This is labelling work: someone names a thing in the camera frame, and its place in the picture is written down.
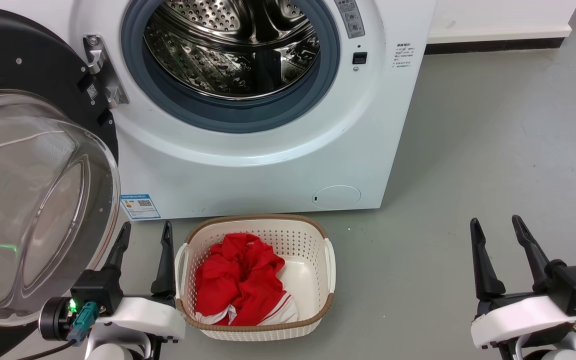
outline basket handle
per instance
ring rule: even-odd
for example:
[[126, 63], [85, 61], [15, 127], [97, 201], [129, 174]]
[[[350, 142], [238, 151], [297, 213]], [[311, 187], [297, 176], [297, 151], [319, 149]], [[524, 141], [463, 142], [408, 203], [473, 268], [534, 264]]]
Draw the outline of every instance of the basket handle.
[[335, 251], [332, 248], [332, 243], [326, 237], [324, 239], [326, 242], [326, 247], [324, 248], [324, 252], [326, 253], [326, 267], [327, 267], [327, 275], [328, 275], [328, 291], [330, 293], [335, 292], [335, 284], [337, 282], [337, 264], [335, 262]]
[[[176, 285], [176, 298], [181, 299], [184, 296], [184, 290], [186, 289], [186, 274], [188, 273], [188, 254], [186, 253], [187, 243], [183, 243], [179, 251], [176, 252], [174, 257], [174, 272], [176, 273], [176, 280], [174, 281]], [[181, 269], [181, 259], [183, 257], [183, 271]]]

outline front-load washing machine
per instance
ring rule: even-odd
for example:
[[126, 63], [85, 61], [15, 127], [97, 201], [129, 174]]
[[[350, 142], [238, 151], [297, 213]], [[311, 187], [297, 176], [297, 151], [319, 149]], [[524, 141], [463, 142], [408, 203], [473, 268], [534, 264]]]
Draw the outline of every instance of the front-load washing machine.
[[118, 152], [133, 220], [379, 208], [435, 3], [0, 0], [0, 96]]

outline gray floor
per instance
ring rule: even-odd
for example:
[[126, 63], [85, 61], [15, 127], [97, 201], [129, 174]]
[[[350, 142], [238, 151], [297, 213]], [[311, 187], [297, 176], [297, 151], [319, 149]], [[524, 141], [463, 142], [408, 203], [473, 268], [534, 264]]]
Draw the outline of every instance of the gray floor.
[[[334, 243], [338, 274], [333, 308], [314, 333], [244, 344], [188, 328], [162, 360], [499, 359], [470, 338], [469, 221], [480, 219], [509, 292], [531, 285], [512, 214], [551, 259], [576, 264], [576, 13], [571, 26], [558, 50], [425, 57], [383, 207], [310, 215]], [[176, 246], [198, 223], [173, 222]], [[125, 292], [148, 291], [161, 229], [134, 225]], [[3, 359], [55, 345], [35, 334]]]

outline laundry basket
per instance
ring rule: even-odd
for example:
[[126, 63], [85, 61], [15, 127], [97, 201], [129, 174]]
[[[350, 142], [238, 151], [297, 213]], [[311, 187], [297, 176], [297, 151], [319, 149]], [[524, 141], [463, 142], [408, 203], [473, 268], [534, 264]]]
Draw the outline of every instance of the laundry basket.
[[[232, 233], [250, 233], [285, 260], [277, 274], [297, 305], [292, 323], [262, 326], [207, 325], [195, 319], [195, 272], [210, 247]], [[335, 292], [335, 253], [320, 224], [305, 216], [269, 214], [210, 219], [186, 239], [174, 260], [177, 308], [185, 321], [208, 337], [237, 342], [266, 342], [303, 337], [322, 321]]]

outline red clothing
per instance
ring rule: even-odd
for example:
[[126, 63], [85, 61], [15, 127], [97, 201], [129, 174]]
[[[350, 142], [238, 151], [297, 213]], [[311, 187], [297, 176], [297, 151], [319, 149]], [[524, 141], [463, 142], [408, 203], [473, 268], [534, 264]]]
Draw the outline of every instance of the red clothing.
[[195, 312], [207, 317], [233, 305], [236, 317], [217, 325], [258, 325], [286, 293], [277, 278], [285, 263], [253, 234], [226, 235], [195, 273]]

